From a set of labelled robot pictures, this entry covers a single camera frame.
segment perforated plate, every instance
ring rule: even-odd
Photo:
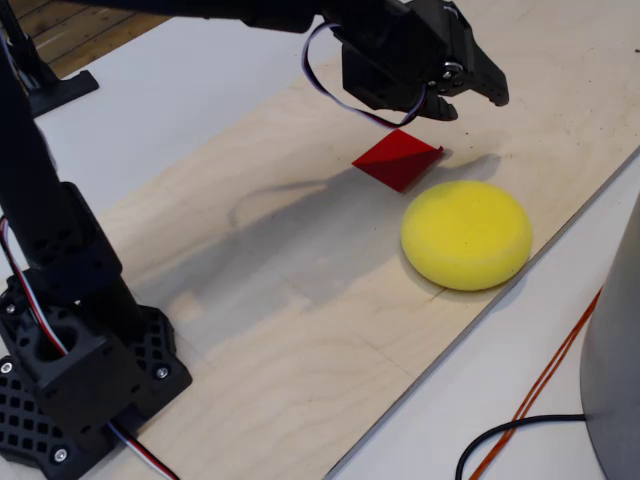
[[[0,360],[0,368],[11,365],[11,357]],[[111,446],[95,452],[80,452],[76,444],[35,404],[11,368],[0,372],[0,452],[7,460],[39,468],[49,480],[79,478],[104,457]],[[57,462],[56,452],[66,458]]]
[[[129,349],[138,366],[153,378],[151,391],[138,396],[135,414],[126,411],[117,420],[134,433],[144,418],[151,418],[191,384],[191,376],[175,356],[173,328],[166,316],[155,308],[140,306],[147,320],[147,333]],[[9,356],[0,360],[0,369],[11,364]],[[161,369],[166,375],[158,375]],[[0,373],[0,454],[14,461],[39,468],[48,480],[75,480],[89,471],[118,440],[103,427],[104,444],[95,451],[80,450],[77,444],[55,425],[36,405],[24,388],[17,369]],[[64,450],[66,458],[56,461],[56,452]]]

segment yellow sponge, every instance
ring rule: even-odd
[[[456,290],[507,281],[529,258],[533,229],[504,190],[475,181],[443,183],[416,198],[402,224],[402,248],[426,278]]]

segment orange cable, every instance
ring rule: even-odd
[[[551,380],[551,377],[553,376],[553,374],[556,372],[556,370],[564,360],[564,357],[567,355],[567,353],[569,353],[569,349],[571,348],[571,345],[573,345],[573,342],[575,341],[575,339],[578,337],[578,334],[582,330],[582,327],[584,327],[584,325],[587,323],[587,320],[589,320],[589,317],[591,317],[593,310],[596,308],[596,303],[598,303],[598,298],[600,297],[601,292],[602,292],[602,289],[598,291],[596,296],[593,298],[593,300],[589,304],[589,307],[582,314],[582,317],[580,317],[580,320],[578,321],[576,326],[573,327],[573,330],[571,330],[571,333],[569,333],[565,341],[562,343],[562,345],[560,346],[556,354],[553,356],[553,358],[547,365],[547,368],[544,369],[540,377],[538,377],[538,380],[536,381],[536,383],[533,385],[533,387],[531,387],[531,390],[529,390],[529,393],[527,394],[526,398],[520,405],[520,408],[518,409],[515,416],[513,417],[514,421],[525,417],[525,415],[529,412],[529,410],[533,406],[533,403],[536,401],[536,399],[538,398],[538,396],[540,395],[544,387],[547,385],[549,380]],[[511,440],[511,437],[513,436],[515,431],[516,429],[514,428],[506,431],[502,435],[498,443],[491,449],[489,454],[485,457],[485,459],[478,466],[478,468],[476,468],[476,471],[473,472],[473,475],[471,475],[469,480],[479,480],[479,478],[486,471],[489,465],[491,465],[493,460],[500,454],[500,452],[507,445],[509,440]]]

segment wooden floor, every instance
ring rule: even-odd
[[[168,17],[49,0],[9,0],[40,56],[63,77]]]

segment white table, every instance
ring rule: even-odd
[[[332,471],[339,480],[453,478],[478,435],[511,420],[613,261],[640,192],[640,150],[623,173],[456,350]],[[529,415],[582,413],[586,328]],[[466,477],[497,439],[467,462]],[[483,478],[602,480],[584,424],[520,429]]]
[[[100,212],[296,78],[303,42],[239,23],[171,20],[94,62],[90,70],[101,89],[38,124],[61,177],[76,182]],[[210,50],[203,57],[200,47],[183,48],[188,44]],[[337,51],[330,36],[314,45],[316,61]],[[255,73],[259,85],[251,80]],[[469,441],[511,418],[603,282],[639,189],[637,161],[337,477],[451,478]],[[581,411],[580,346],[581,339],[532,414]],[[488,448],[473,457],[470,469]],[[590,480],[602,474],[584,426],[559,425],[518,433],[487,478]]]

